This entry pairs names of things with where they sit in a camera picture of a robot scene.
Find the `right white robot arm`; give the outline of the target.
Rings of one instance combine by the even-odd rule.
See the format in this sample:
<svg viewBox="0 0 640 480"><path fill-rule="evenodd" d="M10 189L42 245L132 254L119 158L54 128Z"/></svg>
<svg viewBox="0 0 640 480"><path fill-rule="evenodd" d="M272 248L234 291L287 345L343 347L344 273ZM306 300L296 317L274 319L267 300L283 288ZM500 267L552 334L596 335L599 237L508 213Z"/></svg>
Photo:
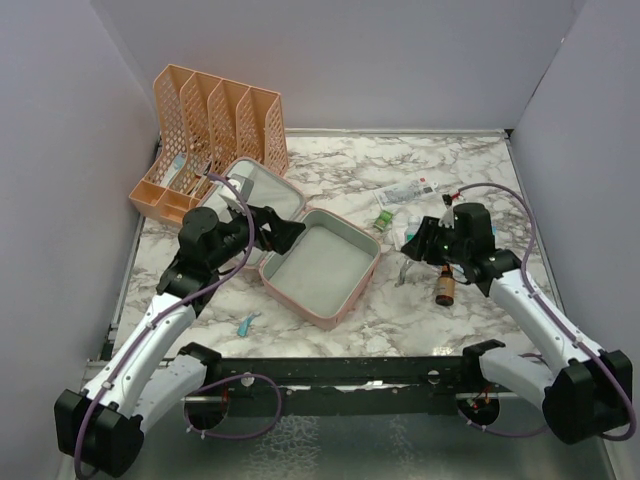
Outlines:
<svg viewBox="0 0 640 480"><path fill-rule="evenodd" d="M401 251L415 262L461 267L470 284L515 320L544 360L533 363L500 341L468 347L459 367L467 389L481 391L497 383L511 390L537 407L566 444L635 427L629 358L604 351L549 304L516 254L496 247L482 204L454 205L441 219L424 217Z"/></svg>

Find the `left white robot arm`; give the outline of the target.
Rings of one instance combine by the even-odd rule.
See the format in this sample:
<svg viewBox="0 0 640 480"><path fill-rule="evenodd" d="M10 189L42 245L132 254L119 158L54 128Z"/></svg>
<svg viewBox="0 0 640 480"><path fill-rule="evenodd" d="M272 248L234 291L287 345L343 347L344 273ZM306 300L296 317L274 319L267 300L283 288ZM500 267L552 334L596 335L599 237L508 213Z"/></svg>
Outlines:
<svg viewBox="0 0 640 480"><path fill-rule="evenodd" d="M179 249L134 332L111 361L79 392L66 389L54 405L58 446L71 456L77 478L92 467L112 477L136 460L148 431L185 395L206 395L220 385L218 354L194 347L159 367L216 290L234 276L220 268L253 249L283 255L304 224L281 219L270 207L244 205L230 222L208 207L183 218Z"/></svg>

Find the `white medicine bottle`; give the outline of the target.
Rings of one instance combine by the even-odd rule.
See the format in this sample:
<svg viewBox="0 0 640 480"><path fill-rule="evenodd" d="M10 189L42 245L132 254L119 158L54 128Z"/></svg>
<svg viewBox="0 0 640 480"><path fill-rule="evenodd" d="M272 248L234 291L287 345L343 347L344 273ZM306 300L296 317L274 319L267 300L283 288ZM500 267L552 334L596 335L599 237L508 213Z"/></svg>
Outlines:
<svg viewBox="0 0 640 480"><path fill-rule="evenodd" d="M404 230L404 240L409 242L417 234L422 223L422 218L419 216L409 216L407 220L407 226Z"/></svg>

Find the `brown bottle orange cap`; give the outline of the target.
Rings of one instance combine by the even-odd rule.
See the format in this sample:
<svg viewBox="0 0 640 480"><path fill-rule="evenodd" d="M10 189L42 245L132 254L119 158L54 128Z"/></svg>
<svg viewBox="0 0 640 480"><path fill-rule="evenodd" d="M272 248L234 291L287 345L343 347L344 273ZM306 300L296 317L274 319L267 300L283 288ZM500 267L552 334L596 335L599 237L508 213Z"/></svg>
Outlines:
<svg viewBox="0 0 640 480"><path fill-rule="evenodd" d="M450 307L454 304L455 279L449 265L443 265L435 287L435 302L439 306Z"/></svg>

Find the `pink medicine kit case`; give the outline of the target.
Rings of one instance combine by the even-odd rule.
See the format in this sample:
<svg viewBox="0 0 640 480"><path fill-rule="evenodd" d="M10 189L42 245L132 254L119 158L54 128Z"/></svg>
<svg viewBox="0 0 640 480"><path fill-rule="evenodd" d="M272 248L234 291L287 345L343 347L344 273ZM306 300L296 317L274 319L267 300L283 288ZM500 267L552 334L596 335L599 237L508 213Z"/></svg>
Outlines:
<svg viewBox="0 0 640 480"><path fill-rule="evenodd" d="M249 205L269 206L282 220L304 223L305 231L284 255L255 248L253 226L246 249L224 241L217 225L230 222L238 212L218 196L222 185L217 185L185 215L179 234L181 253L213 271L248 252L245 264L258 270L269 295L317 327L334 329L371 280L381 255L379 243L335 213L309 207L295 187L255 160L242 157L233 162L225 176L233 175L254 182L242 212L248 219Z"/></svg>

